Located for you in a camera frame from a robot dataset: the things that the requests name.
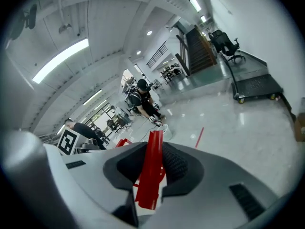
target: floor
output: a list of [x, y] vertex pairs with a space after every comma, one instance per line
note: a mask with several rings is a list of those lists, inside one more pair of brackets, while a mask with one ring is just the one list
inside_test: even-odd
[[[270, 187], [278, 196], [293, 190], [303, 171], [305, 146], [294, 139], [289, 113], [282, 100], [253, 100], [238, 104], [231, 92], [207, 95], [163, 106], [166, 123], [177, 143], [226, 157]], [[157, 129], [136, 116], [122, 138], [147, 141], [149, 130]]]
[[[245, 54], [242, 55], [246, 58], [246, 61], [236, 59], [236, 64], [230, 62], [230, 66], [235, 76], [266, 69], [266, 67], [260, 62]], [[217, 65], [199, 71], [188, 78], [186, 78], [184, 74], [180, 74], [174, 77], [169, 84], [163, 84], [163, 89], [159, 88], [156, 92], [160, 98], [163, 98], [167, 95], [183, 93], [230, 77], [231, 74], [228, 67], [224, 63], [223, 59], [218, 56]]]

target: red line on floor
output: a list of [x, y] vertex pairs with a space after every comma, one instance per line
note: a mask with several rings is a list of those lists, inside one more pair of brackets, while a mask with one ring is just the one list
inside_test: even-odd
[[200, 134], [199, 134], [199, 138], [198, 138], [198, 141], [197, 141], [197, 143], [196, 143], [195, 148], [197, 148], [197, 147], [198, 147], [198, 144], [199, 144], [199, 142], [200, 142], [200, 138], [201, 138], [202, 133], [203, 133], [203, 129], [204, 129], [204, 127], [202, 127], [202, 129], [201, 129], [201, 132], [200, 132]]

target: black cap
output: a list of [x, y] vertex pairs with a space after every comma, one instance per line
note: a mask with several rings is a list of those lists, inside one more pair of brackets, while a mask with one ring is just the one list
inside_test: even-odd
[[147, 82], [144, 79], [138, 80], [138, 87], [142, 91], [146, 91], [146, 92], [149, 92], [151, 90], [151, 87], [147, 84]]

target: ceiling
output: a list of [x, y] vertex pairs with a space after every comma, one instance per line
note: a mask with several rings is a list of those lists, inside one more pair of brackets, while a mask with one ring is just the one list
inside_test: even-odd
[[[24, 29], [6, 54], [35, 89], [22, 129], [38, 136], [57, 133], [64, 119], [80, 121], [117, 95], [124, 59], [143, 57], [173, 15], [200, 21], [188, 0], [29, 0], [27, 5], [33, 3], [38, 6], [35, 28]], [[71, 29], [59, 33], [63, 23]], [[88, 48], [61, 63], [40, 84], [32, 81], [50, 59], [84, 38]], [[84, 106], [100, 89], [102, 93]]]

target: cardboard box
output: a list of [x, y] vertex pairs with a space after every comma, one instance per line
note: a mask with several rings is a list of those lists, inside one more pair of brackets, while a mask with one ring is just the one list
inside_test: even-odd
[[305, 113], [300, 113], [295, 120], [295, 140], [305, 142]]

